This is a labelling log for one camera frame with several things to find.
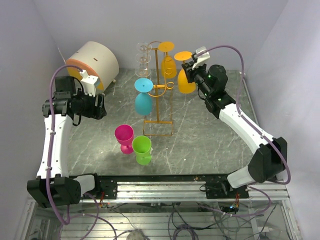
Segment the orange plastic goblet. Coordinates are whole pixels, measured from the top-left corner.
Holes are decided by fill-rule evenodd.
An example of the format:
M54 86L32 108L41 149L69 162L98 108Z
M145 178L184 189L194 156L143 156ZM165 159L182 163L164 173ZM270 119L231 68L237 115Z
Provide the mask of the orange plastic goblet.
M164 54L161 62L161 74L166 79L173 79L177 75L175 60L169 55L175 45L171 41L164 41L158 45L158 50Z
M174 59L181 61L183 64L192 57L192 53L189 51L181 51L174 55ZM177 77L178 90L182 94L191 94L196 90L196 84L194 82L188 83L186 73L182 69Z

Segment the pink plastic goblet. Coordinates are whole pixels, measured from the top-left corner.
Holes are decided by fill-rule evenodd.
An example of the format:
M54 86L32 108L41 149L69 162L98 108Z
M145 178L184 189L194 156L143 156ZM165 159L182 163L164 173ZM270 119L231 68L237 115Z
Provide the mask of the pink plastic goblet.
M132 142L134 139L134 130L128 124L119 125L114 131L115 138L120 144L120 150L123 154L133 153Z

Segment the clear wine glass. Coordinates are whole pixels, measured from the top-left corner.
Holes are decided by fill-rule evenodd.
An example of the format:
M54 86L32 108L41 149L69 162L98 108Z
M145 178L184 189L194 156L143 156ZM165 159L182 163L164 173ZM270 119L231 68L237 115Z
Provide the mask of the clear wine glass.
M148 64L151 61L151 56L148 52L140 52L136 54L135 60L139 64Z
M148 54L152 50L152 45L148 42L139 42L136 45L136 49L139 53L146 53Z
M138 76L139 78L147 78L148 76L151 75L151 71L150 69L144 65L144 64L141 64L139 67L137 67L135 70L134 70L134 73L136 76Z

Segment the teal plastic goblet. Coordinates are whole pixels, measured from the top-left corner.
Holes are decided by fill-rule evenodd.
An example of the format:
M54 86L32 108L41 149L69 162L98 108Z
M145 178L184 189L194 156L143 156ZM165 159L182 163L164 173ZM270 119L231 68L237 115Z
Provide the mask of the teal plastic goblet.
M153 89L153 82L148 78L139 78L134 83L134 88L139 92L135 98L135 111L141 116L152 112L153 100L149 92Z

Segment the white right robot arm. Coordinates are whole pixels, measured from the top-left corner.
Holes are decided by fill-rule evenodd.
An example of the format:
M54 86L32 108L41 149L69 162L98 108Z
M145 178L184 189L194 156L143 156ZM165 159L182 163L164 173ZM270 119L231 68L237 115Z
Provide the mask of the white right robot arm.
M225 90L228 82L225 68L217 64L209 69L206 64L193 68L193 64L193 61L182 64L187 81L194 83L202 92L207 110L235 131L253 154L246 166L227 176L227 182L220 186L221 194L231 198L239 187L270 181L284 171L288 148L286 140L274 138L237 109L236 101Z

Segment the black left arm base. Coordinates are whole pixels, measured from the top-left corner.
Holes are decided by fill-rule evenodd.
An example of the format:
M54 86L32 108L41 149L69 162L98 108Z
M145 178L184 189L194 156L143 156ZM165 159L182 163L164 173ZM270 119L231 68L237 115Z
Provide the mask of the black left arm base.
M118 194L118 183L113 177L97 176L95 178L96 196L103 200L115 200Z

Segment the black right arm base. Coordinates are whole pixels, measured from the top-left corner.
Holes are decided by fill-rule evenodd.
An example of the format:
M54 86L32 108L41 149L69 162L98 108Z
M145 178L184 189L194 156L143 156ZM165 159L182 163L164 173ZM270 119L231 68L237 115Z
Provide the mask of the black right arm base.
M207 199L247 199L249 193L246 186L234 188L227 180L226 174L211 174L205 175L204 184L199 187L199 190L205 193Z

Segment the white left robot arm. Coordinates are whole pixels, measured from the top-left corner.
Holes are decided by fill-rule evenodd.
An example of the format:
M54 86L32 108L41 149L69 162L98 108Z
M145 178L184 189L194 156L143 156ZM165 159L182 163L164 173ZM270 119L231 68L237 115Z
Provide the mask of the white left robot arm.
M97 93L100 79L89 75L79 81L72 76L55 78L55 92L42 106L45 140L40 168L36 178L27 182L27 191L42 208L51 207L47 192L58 206L75 205L86 194L91 199L102 193L96 173L75 178L68 171L68 142L74 117L100 120L107 115L104 95Z

